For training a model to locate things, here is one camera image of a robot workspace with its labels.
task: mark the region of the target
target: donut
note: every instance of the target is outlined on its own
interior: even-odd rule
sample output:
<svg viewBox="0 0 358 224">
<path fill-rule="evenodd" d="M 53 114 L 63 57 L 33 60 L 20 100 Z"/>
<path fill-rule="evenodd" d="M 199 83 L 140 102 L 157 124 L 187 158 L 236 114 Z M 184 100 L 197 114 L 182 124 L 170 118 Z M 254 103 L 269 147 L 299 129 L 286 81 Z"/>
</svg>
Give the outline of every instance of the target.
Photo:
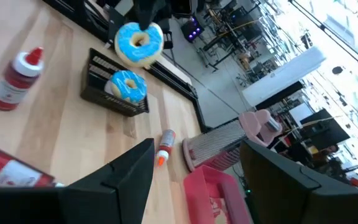
<svg viewBox="0 0 358 224">
<path fill-rule="evenodd" d="M 163 50 L 163 33 L 159 25 L 151 23 L 142 31 L 139 24 L 129 22 L 117 32 L 114 48 L 118 57 L 132 67 L 150 68 Z"/>
<path fill-rule="evenodd" d="M 145 80 L 134 72 L 119 71 L 109 79 L 104 90 L 130 103 L 139 103 L 146 97 L 147 85 Z"/>
</svg>

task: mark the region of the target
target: pink bin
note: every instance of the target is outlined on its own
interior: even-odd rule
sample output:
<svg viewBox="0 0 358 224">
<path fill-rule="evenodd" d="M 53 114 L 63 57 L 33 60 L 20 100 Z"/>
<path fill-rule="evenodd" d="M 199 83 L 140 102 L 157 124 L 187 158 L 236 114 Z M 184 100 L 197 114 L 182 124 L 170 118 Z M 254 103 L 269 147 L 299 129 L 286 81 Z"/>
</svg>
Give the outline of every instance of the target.
<svg viewBox="0 0 358 224">
<path fill-rule="evenodd" d="M 214 224 L 211 198 L 223 198 L 230 224 L 251 223 L 246 203 L 234 178 L 208 166 L 195 169 L 184 180 L 191 224 Z"/>
</svg>

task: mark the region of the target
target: wooden table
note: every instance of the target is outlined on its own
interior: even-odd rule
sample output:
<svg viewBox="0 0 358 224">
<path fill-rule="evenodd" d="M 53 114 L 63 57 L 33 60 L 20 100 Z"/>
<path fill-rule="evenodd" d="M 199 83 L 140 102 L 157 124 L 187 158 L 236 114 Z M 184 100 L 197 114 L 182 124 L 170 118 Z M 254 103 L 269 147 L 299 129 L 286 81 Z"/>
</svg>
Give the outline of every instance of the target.
<svg viewBox="0 0 358 224">
<path fill-rule="evenodd" d="M 164 129 L 177 138 L 173 154 L 154 171 L 143 223 L 189 223 L 183 193 L 188 171 L 183 138 L 200 133 L 189 100 L 142 69 L 150 113 L 127 118 L 80 98 L 81 69 L 92 47 L 119 61 L 104 43 L 42 1 L 0 1 L 0 77 L 20 51 L 45 48 L 45 70 L 19 107 L 0 111 L 0 149 L 70 184 Z M 164 59 L 164 66 L 179 73 Z"/>
</svg>

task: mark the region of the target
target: bottle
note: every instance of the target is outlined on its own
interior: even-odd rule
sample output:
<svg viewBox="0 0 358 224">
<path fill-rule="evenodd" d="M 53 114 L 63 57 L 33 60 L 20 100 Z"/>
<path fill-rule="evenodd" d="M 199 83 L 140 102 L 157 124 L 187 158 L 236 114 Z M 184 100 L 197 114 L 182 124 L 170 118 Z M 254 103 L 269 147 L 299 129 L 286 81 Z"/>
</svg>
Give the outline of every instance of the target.
<svg viewBox="0 0 358 224">
<path fill-rule="evenodd" d="M 0 187 L 49 187 L 54 177 L 0 150 Z"/>
<path fill-rule="evenodd" d="M 43 48 L 34 48 L 30 53 L 21 52 L 9 63 L 0 81 L 0 110 L 17 108 L 29 88 L 38 80 L 44 62 L 41 60 Z"/>
<path fill-rule="evenodd" d="M 165 130 L 162 133 L 161 143 L 158 147 L 157 153 L 157 165 L 162 166 L 162 164 L 168 160 L 169 155 L 171 154 L 173 143 L 175 142 L 175 132 L 171 129 Z"/>
</svg>

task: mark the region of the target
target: black wire basket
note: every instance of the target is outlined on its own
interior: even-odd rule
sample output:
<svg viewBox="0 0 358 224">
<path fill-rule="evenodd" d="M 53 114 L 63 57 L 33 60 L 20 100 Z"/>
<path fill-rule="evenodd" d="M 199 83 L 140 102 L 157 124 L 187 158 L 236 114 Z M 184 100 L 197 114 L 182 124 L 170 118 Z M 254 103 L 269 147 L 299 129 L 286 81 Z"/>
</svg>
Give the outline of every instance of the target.
<svg viewBox="0 0 358 224">
<path fill-rule="evenodd" d="M 83 69 L 81 97 L 125 116 L 135 116 L 149 112 L 147 96 L 135 105 L 114 95 L 106 93 L 104 86 L 110 77 L 126 67 L 111 60 L 95 49 L 89 49 L 89 58 Z"/>
</svg>

